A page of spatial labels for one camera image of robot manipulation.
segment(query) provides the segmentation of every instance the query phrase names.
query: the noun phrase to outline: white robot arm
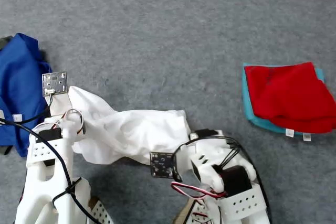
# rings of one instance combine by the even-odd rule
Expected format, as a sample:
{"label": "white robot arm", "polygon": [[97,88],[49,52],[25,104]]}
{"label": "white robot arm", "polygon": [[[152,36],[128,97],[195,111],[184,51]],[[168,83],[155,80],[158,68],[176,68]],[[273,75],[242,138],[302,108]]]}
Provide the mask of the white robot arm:
{"label": "white robot arm", "polygon": [[[196,200],[195,209],[186,223],[206,224],[269,224],[267,196],[247,153],[231,137],[221,131],[199,137],[191,134],[191,141],[180,146],[172,156],[173,189]],[[201,188],[180,183],[179,173],[192,169]],[[182,188],[199,192],[186,194]]]}
{"label": "white robot arm", "polygon": [[43,93],[50,118],[28,129],[0,119],[30,133],[27,175],[17,208],[15,224],[113,224],[103,204],[91,198],[84,178],[73,177],[72,145],[85,133],[80,111],[73,109],[67,93],[65,72],[43,75]]}

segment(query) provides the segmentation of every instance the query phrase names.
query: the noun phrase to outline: white 3d-printed part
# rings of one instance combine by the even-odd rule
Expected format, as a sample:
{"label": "white 3d-printed part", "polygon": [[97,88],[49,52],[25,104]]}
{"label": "white 3d-printed part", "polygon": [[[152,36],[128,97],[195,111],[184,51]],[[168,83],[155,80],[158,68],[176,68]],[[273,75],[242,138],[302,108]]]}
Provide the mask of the white 3d-printed part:
{"label": "white 3d-printed part", "polygon": [[112,218],[107,213],[102,202],[100,202],[99,200],[97,201],[95,207],[92,209],[91,214],[102,224],[113,224]]}

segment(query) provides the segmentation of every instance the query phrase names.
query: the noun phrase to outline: teal cloth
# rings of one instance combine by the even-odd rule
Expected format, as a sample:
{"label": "teal cloth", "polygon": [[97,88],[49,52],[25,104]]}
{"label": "teal cloth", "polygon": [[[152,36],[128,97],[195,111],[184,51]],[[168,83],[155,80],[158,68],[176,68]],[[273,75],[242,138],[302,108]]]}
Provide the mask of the teal cloth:
{"label": "teal cloth", "polygon": [[[272,124],[270,121],[268,121],[266,119],[259,118],[256,115],[254,115],[252,104],[251,104],[251,101],[250,101],[250,95],[248,93],[248,86],[247,86],[246,74],[245,74],[245,69],[244,69],[245,66],[265,66],[265,67],[280,67],[280,66],[254,65],[254,64],[244,63],[243,64],[243,72],[242,72],[241,88],[242,88],[242,93],[243,93],[244,111],[245,111],[245,116],[246,116],[247,120],[249,120],[251,123],[253,123],[254,125],[259,126],[261,128],[265,128],[265,129],[268,129],[270,131],[285,134],[285,132],[286,132],[285,128],[276,126],[275,124]],[[324,82],[323,70],[320,69],[320,68],[315,68],[315,72],[316,72],[317,77],[321,81]],[[295,131],[295,134],[296,135],[302,135],[302,132]]]}

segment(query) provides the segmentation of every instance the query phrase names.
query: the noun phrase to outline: metal plate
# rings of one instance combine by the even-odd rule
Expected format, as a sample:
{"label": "metal plate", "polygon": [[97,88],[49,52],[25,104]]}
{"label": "metal plate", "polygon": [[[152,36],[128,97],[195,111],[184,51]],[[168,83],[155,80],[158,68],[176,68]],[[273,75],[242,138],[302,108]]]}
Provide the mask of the metal plate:
{"label": "metal plate", "polygon": [[66,72],[54,72],[42,74],[43,96],[50,94],[63,94],[68,92]]}
{"label": "metal plate", "polygon": [[155,178],[173,178],[171,169],[172,153],[151,152],[151,174]]}

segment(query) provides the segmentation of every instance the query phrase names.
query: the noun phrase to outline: blue cloth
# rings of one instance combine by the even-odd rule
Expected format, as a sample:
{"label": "blue cloth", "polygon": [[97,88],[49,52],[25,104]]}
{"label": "blue cloth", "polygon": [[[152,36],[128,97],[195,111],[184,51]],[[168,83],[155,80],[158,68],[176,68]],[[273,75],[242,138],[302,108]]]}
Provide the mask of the blue cloth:
{"label": "blue cloth", "polygon": [[[275,132],[279,132],[279,133],[283,133],[285,134],[286,129],[276,126],[275,124],[272,124],[270,121],[262,119],[257,117],[256,115],[254,115],[253,112],[253,108],[252,108],[252,104],[250,101],[250,95],[248,93],[248,86],[247,86],[247,80],[246,80],[246,74],[245,74],[245,66],[265,66],[265,67],[279,67],[279,66],[267,66],[267,65],[253,65],[253,64],[248,64],[248,63],[244,63],[243,64],[243,73],[242,73],[242,93],[243,93],[243,103],[244,103],[244,111],[245,111],[245,116],[247,118],[247,120],[249,120],[251,123],[253,123],[256,126],[268,129],[270,131],[275,131]],[[323,70],[320,68],[315,68],[315,72],[317,77],[324,82],[324,74],[323,74]],[[296,132],[295,134],[297,135],[302,135],[302,132]]]}
{"label": "blue cloth", "polygon": [[[23,120],[32,118],[46,108],[42,95],[42,74],[51,72],[43,62],[37,40],[16,34],[0,51],[0,110],[5,119],[22,114]],[[40,119],[26,123],[33,128]],[[27,156],[29,133],[13,126],[0,126],[0,146],[14,145],[20,156]]]}

